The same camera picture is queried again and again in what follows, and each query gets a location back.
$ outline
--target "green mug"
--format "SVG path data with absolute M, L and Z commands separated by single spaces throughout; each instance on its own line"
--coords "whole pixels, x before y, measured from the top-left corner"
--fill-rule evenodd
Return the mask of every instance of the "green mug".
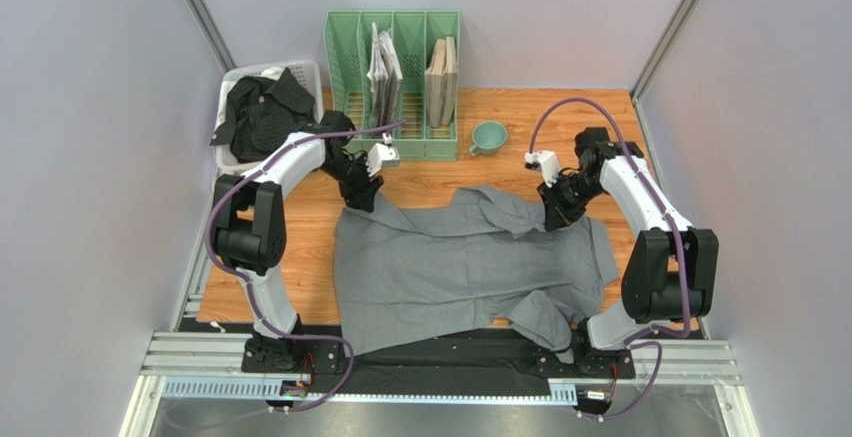
M 470 155 L 491 155 L 506 143 L 508 137 L 509 131 L 500 122 L 483 122 L 473 129 Z

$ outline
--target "white laundry basket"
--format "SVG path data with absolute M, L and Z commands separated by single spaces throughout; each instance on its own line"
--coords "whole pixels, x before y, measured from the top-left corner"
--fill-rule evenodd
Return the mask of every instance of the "white laundry basket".
M 225 102 L 228 98 L 228 92 L 231 91 L 234 84 L 245 76 L 261 75 L 265 70 L 274 67 L 286 67 L 290 69 L 290 72 L 293 73 L 299 84 L 307 89 L 316 99 L 314 103 L 314 120 L 319 122 L 322 119 L 322 83 L 320 82 L 319 65 L 313 60 L 293 60 L 290 62 L 240 67 L 225 74 L 225 77 L 222 79 L 222 88 L 219 91 L 219 111 L 216 114 L 216 126 L 214 129 L 218 128 L 225 121 Z M 216 165 L 223 174 L 241 174 L 257 165 L 257 162 L 247 162 L 245 164 L 237 162 L 237 158 L 231 153 L 230 147 L 230 145 L 217 145 L 213 147 Z

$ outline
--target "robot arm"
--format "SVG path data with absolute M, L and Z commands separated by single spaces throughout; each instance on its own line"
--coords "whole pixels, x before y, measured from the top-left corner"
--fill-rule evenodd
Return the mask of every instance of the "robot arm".
M 352 129 L 354 126 L 348 117 L 340 112 L 327 112 L 320 125 L 311 130 L 328 133 Z M 305 132 L 291 134 L 282 148 L 310 136 Z M 287 195 L 310 172 L 321 169 L 338 181 L 348 207 L 372 212 L 376 192 L 383 183 L 382 178 L 375 175 L 382 167 L 399 165 L 399 153 L 387 134 L 384 144 L 376 144 L 369 153 L 360 156 L 344 150 L 348 141 L 348 138 L 331 138 L 304 142 L 277 160 L 270 156 L 241 176 L 223 175 L 216 181 L 214 202 L 222 199 L 242 179 L 262 171 L 262 175 L 234 194 L 216 217 L 212 243 L 213 250 L 226 266 L 249 277 L 248 280 L 240 279 L 240 284 L 251 301 L 254 330 L 264 337 L 277 339 L 279 336 L 263 325 L 261 317 L 288 333 L 298 322 L 280 268 L 287 244 L 284 224 Z M 254 209 L 252 220 L 238 215 L 238 211 L 249 207 Z
M 706 315 L 712 303 L 719 246 L 715 234 L 693 228 L 651 178 L 638 146 L 628 142 L 627 148 L 630 155 L 624 155 L 621 147 L 610 141 L 605 128 L 590 127 L 575 138 L 579 169 L 563 173 L 551 151 L 525 156 L 526 167 L 539 170 L 544 179 L 538 193 L 545 206 L 547 231 L 576 222 L 585 214 L 586 204 L 606 192 L 624 212 L 636 238 L 622 279 L 622 300 L 580 323 L 575 360 L 582 360 L 583 354 L 592 349 L 623 349 L 627 337 L 651 325 Z M 638 171 L 628 159 L 633 160 Z M 671 216 L 675 229 L 665 214 Z M 680 234 L 685 247 L 690 310 L 687 316 L 683 315 L 678 273 L 669 269 L 669 261 L 675 255 L 673 232 Z

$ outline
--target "wooden floor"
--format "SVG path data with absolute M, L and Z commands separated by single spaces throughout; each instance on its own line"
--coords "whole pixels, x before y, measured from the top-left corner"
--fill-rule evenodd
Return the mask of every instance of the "wooden floor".
M 523 199 L 540 202 L 536 186 L 541 174 L 524 168 L 524 153 L 539 117 L 556 101 L 583 96 L 600 103 L 615 117 L 625 139 L 645 150 L 636 115 L 626 90 L 461 89 L 458 97 L 459 158 L 457 162 L 402 162 L 382 170 L 382 192 L 399 207 L 448 205 L 459 187 L 491 184 Z M 326 95 L 326 108 L 331 102 Z M 509 129 L 509 140 L 493 156 L 471 157 L 471 132 L 480 122 L 496 120 Z M 551 115 L 539 133 L 537 149 L 553 150 L 563 166 L 576 165 L 574 136 L 588 126 L 608 126 L 592 107 L 569 104 Z M 287 198 L 287 249 L 282 260 L 284 280 L 293 306 L 305 323 L 339 323 L 332 282 L 333 230 L 343 209 L 337 184 L 315 172 Z M 633 249 L 633 235 L 609 196 L 595 199 L 588 215 L 603 221 L 615 251 L 619 276 Z M 620 297 L 620 280 L 606 287 L 601 310 Z M 213 269 L 198 320 L 251 321 L 251 311 L 235 277 Z

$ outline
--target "green desk organizer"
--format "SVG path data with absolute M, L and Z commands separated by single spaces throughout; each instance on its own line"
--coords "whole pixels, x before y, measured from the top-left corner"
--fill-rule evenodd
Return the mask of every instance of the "green desk organizer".
M 458 106 L 450 125 L 430 127 L 425 115 L 423 73 L 432 60 L 435 41 L 452 35 L 459 40 L 457 11 L 333 11 L 325 22 L 325 52 L 331 78 L 334 109 L 348 115 L 359 129 L 369 121 L 372 109 L 370 67 L 372 26 L 390 30 L 402 66 L 402 90 L 396 120 L 406 119 L 394 133 L 394 145 L 405 160 L 456 160 L 458 155 Z M 380 142 L 359 136 L 346 147 L 367 151 Z

